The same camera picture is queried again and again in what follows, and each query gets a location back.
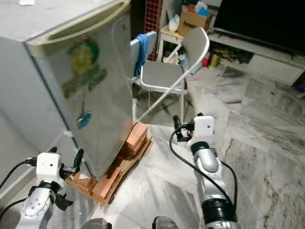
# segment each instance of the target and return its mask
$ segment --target mini fridge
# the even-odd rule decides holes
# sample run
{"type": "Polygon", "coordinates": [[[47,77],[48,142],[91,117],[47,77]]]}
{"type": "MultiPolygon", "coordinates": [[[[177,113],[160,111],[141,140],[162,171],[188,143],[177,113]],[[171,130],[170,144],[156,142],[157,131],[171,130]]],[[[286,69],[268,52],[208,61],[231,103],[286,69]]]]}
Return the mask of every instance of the mini fridge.
{"type": "Polygon", "coordinates": [[[0,0],[0,109],[98,179],[132,128],[129,0],[0,0]]]}

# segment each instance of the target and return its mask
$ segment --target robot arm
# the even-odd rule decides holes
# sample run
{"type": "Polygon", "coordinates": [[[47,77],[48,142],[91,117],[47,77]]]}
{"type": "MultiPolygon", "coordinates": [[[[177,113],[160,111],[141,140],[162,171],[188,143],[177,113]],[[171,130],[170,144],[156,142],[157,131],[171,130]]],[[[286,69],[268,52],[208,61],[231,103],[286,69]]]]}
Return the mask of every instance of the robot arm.
{"type": "Polygon", "coordinates": [[[54,203],[61,210],[73,203],[66,200],[65,195],[58,194],[58,191],[64,187],[64,179],[68,174],[79,172],[83,153],[82,149],[78,151],[73,167],[65,167],[61,163],[61,156],[56,154],[55,147],[51,152],[37,156],[35,165],[39,185],[31,188],[30,196],[24,201],[16,229],[46,229],[54,203]]]}
{"type": "Polygon", "coordinates": [[[208,142],[214,135],[214,118],[199,115],[193,122],[180,124],[178,116],[173,117],[177,141],[186,141],[186,148],[193,154],[194,164],[201,171],[195,172],[198,180],[198,194],[203,210],[205,228],[238,229],[235,206],[225,192],[223,164],[216,150],[208,142]],[[186,129],[187,137],[181,133],[186,129]]]}

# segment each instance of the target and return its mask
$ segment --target blue towel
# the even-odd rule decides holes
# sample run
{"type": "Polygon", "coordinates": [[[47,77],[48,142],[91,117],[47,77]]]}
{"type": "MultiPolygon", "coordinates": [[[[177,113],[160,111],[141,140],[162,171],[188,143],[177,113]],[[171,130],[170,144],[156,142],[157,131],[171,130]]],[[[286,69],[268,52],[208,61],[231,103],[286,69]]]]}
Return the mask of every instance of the blue towel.
{"type": "Polygon", "coordinates": [[[138,61],[135,65],[134,76],[138,76],[141,72],[141,67],[145,62],[145,57],[148,50],[148,37],[145,34],[139,34],[136,39],[140,42],[140,51],[138,61]]]}

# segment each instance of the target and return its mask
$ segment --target marble floor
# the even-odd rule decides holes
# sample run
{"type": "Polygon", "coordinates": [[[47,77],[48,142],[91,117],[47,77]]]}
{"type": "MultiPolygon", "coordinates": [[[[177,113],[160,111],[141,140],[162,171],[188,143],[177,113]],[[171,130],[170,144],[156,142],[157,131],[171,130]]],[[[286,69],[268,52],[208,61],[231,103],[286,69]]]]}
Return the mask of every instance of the marble floor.
{"type": "MultiPolygon", "coordinates": [[[[241,228],[305,228],[305,101],[296,99],[290,87],[221,65],[202,68],[187,84],[185,120],[198,112],[215,118],[209,144],[236,172],[241,228]]],[[[153,93],[152,102],[160,95],[153,93]]],[[[146,107],[142,93],[134,99],[134,115],[139,117],[146,107]]],[[[96,206],[68,191],[75,207],[54,213],[48,228],[80,229],[92,215],[105,218],[114,229],[150,229],[153,219],[162,215],[181,229],[199,228],[203,216],[195,174],[169,149],[172,116],[179,111],[178,97],[170,95],[146,117],[154,144],[128,173],[111,204],[96,206]]],[[[182,143],[174,141],[174,148],[192,161],[182,143]]],[[[231,174],[224,172],[224,179],[233,197],[231,174]]]]}

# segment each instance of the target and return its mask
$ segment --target cardboard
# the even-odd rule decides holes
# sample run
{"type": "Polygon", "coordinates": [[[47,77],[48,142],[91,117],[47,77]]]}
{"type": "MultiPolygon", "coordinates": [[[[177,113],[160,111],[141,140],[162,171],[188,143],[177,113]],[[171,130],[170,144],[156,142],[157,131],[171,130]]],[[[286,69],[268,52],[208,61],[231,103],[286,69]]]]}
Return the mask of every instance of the cardboard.
{"type": "Polygon", "coordinates": [[[180,14],[178,33],[185,37],[191,30],[195,29],[196,27],[202,27],[205,31],[207,31],[213,16],[213,13],[211,11],[209,12],[211,15],[206,17],[199,14],[194,14],[189,11],[182,11],[180,14]]]}

